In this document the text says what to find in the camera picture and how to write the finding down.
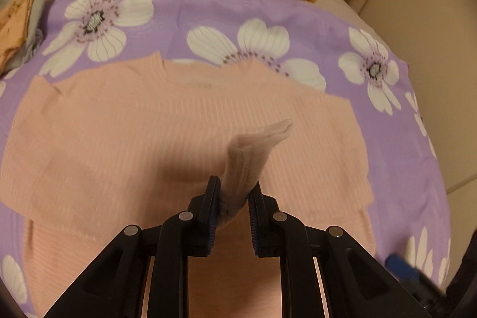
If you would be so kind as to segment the pink knit sweater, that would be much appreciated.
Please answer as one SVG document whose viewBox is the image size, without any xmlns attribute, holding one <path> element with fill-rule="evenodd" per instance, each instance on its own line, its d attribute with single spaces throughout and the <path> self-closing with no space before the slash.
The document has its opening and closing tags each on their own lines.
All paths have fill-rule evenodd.
<svg viewBox="0 0 477 318">
<path fill-rule="evenodd" d="M 258 61 L 217 67 L 154 54 L 52 84 L 34 77 L 1 162 L 23 215 L 24 270 L 43 316 L 125 226 L 183 211 L 218 176 L 226 200 L 259 184 L 315 228 L 367 250 L 368 157 L 351 103 Z"/>
</svg>

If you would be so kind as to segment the purple floral bed sheet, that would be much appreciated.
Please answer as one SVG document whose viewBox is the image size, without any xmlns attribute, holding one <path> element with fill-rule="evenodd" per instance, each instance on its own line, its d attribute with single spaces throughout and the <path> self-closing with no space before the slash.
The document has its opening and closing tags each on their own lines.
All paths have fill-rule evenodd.
<svg viewBox="0 0 477 318">
<path fill-rule="evenodd" d="M 408 65 L 368 27 L 299 0 L 53 0 L 34 56 L 1 79 L 1 162 L 34 77 L 55 84 L 87 69 L 157 54 L 222 67 L 255 60 L 347 99 L 366 145 L 378 261 L 402 255 L 435 284 L 449 269 L 450 210 Z M 1 280 L 38 315 L 24 270 L 23 215 L 1 200 Z"/>
</svg>

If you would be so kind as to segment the grey folded garment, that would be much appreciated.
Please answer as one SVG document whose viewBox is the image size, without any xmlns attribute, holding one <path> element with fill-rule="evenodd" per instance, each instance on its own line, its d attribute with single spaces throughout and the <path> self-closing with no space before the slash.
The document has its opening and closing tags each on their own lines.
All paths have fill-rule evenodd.
<svg viewBox="0 0 477 318">
<path fill-rule="evenodd" d="M 3 9 L 11 0 L 1 0 L 1 9 Z M 10 72 L 26 64 L 34 55 L 41 40 L 43 32 L 39 28 L 41 16 L 47 0 L 34 0 L 32 3 L 31 14 L 28 23 L 26 41 L 19 51 L 8 61 L 7 67 L 3 73 Z"/>
</svg>

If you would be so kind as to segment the orange cartoon print garment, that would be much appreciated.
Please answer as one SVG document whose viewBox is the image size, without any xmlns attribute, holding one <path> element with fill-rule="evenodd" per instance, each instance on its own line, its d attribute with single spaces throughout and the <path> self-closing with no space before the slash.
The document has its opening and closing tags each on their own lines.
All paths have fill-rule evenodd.
<svg viewBox="0 0 477 318">
<path fill-rule="evenodd" d="M 34 0 L 11 0 L 1 9 L 1 73 L 27 37 Z"/>
</svg>

